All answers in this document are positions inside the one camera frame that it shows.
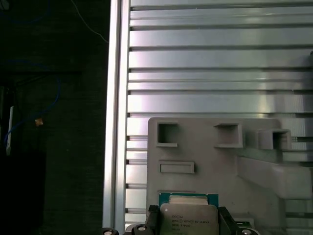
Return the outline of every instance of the metal bolt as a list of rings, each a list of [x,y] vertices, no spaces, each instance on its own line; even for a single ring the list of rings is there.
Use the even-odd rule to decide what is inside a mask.
[[[243,230],[243,234],[244,234],[244,235],[251,235],[252,232],[251,232],[251,230],[244,229],[244,230]]]

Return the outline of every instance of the black wall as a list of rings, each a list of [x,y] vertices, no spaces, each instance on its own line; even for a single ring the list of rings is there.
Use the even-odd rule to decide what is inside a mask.
[[[90,27],[108,40],[110,1],[75,2]],[[36,18],[47,6],[46,0],[13,3],[6,14],[19,20]],[[86,28],[70,0],[51,0],[50,7],[48,16],[32,24],[11,23],[0,17],[1,61],[24,59],[41,63],[57,71],[61,81],[60,99],[49,112],[40,115],[44,124],[36,127],[31,120],[13,133],[12,147],[18,148],[19,154],[6,168],[19,169],[9,179],[16,188],[15,202],[30,204],[28,210],[34,203],[32,198],[40,198],[43,185],[43,223],[33,234],[97,234],[102,224],[108,44]],[[16,82],[37,71],[43,69],[20,63],[2,64],[0,79]],[[57,83],[52,75],[18,88],[22,118],[44,109],[56,93]],[[15,112],[14,122],[19,120]],[[35,211],[40,206],[34,204],[33,208]],[[28,213],[29,217],[35,217],[33,213]],[[12,219],[18,225],[27,211],[12,212],[14,215]]]

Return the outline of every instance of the horizontal slot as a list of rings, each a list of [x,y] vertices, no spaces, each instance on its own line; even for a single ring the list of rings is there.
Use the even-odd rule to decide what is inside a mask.
[[[128,164],[128,165],[146,165],[147,160],[146,159],[129,159],[129,160],[126,160],[126,164]]]
[[[313,83],[308,81],[299,82],[130,82],[128,83],[129,91],[162,91],[162,92],[176,92],[176,91],[211,91],[211,92],[223,92],[223,91],[272,91],[272,92],[294,92],[294,91],[308,91],[313,93]]]
[[[126,184],[126,188],[131,189],[147,189],[147,184]]]
[[[126,213],[129,214],[145,214],[146,210],[145,209],[134,209],[134,208],[127,208],[125,209]]]
[[[217,132],[217,148],[243,148],[243,131],[241,124],[221,123],[215,126]]]
[[[130,72],[130,82],[310,82],[311,71],[140,71]]]
[[[310,27],[313,16],[281,16],[281,17],[241,17],[241,18],[191,18],[191,19],[152,19],[131,20],[132,30],[164,30],[164,29],[218,29],[218,28],[288,28]]]
[[[287,212],[286,218],[303,218],[303,219],[313,219],[313,212],[305,212],[305,213],[292,213]]]
[[[307,45],[282,45],[282,46],[275,46],[275,45],[268,45],[268,46],[262,46],[262,45],[255,45],[255,46],[153,46],[153,47],[145,47],[145,46],[135,46],[131,47],[130,51],[137,52],[137,51],[182,51],[182,50],[272,50],[272,49],[277,49],[277,50],[292,50],[292,49],[309,49],[312,48],[313,44],[307,44]]]
[[[235,68],[235,67],[225,67],[225,68],[131,68],[129,72],[134,73],[162,73],[162,72],[306,72],[312,71],[311,66],[306,67],[271,67],[271,68]]]
[[[153,117],[161,117],[161,118],[268,118],[269,114],[262,113],[129,113],[130,118],[153,118]],[[293,117],[294,114],[287,114],[285,117]]]
[[[195,173],[195,163],[194,162],[171,162],[171,161],[159,161],[160,173]]]
[[[130,91],[130,95],[199,95],[199,94],[206,94],[206,95],[267,95],[267,94],[276,94],[276,95],[294,95],[294,94],[313,94],[312,91],[292,91],[292,90],[242,90],[242,91],[232,91],[232,90],[214,90],[214,91],[206,91],[206,90],[155,90],[155,91],[147,91],[147,90],[137,90],[137,91]]]
[[[313,137],[297,137],[297,142],[313,142]]]

